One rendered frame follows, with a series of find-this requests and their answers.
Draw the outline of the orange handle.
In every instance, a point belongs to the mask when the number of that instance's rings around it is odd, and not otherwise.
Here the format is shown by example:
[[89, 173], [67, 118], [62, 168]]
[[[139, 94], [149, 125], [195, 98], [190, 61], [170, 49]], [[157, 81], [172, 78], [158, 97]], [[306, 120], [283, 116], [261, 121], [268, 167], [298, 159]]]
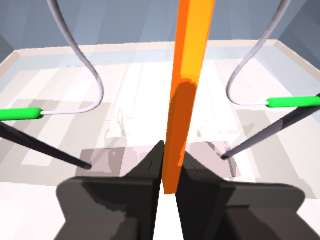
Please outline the orange handle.
[[162, 167], [164, 194], [176, 194], [214, 0], [180, 0]]

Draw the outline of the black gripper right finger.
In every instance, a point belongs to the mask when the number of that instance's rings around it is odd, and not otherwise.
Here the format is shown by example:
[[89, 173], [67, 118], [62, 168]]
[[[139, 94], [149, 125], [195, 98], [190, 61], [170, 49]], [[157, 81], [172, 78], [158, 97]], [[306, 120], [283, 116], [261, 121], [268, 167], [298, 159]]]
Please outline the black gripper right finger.
[[202, 165], [186, 150], [175, 194], [182, 240], [213, 240], [229, 208], [292, 208], [305, 192], [284, 183], [230, 181]]

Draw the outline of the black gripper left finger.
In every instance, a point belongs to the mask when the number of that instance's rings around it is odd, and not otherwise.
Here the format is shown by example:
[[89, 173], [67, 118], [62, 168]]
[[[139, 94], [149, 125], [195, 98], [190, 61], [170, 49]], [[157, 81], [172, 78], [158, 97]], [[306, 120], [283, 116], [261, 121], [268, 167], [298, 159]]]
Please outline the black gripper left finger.
[[64, 219], [71, 214], [136, 217], [140, 220], [140, 240], [153, 240], [164, 148], [164, 140], [159, 140], [122, 177], [74, 176], [58, 183], [55, 194]]

